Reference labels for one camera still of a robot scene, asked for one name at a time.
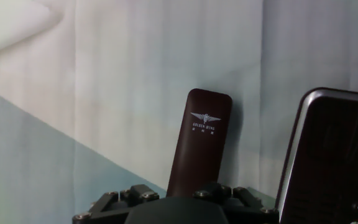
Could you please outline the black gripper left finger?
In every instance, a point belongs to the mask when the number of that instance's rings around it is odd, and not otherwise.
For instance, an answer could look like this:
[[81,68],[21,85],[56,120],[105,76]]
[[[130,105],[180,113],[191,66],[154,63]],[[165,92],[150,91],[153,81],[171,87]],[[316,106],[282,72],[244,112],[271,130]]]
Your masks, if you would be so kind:
[[106,192],[88,211],[74,215],[72,224],[124,224],[134,207],[159,198],[160,195],[145,184]]

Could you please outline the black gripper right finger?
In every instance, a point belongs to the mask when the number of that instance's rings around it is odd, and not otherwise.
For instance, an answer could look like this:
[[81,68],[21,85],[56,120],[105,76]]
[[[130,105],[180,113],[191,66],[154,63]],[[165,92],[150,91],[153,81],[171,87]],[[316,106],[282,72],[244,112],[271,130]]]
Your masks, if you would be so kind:
[[244,187],[229,187],[210,182],[193,193],[193,198],[211,202],[223,211],[228,223],[235,224],[276,224],[279,211],[262,205],[261,199]]

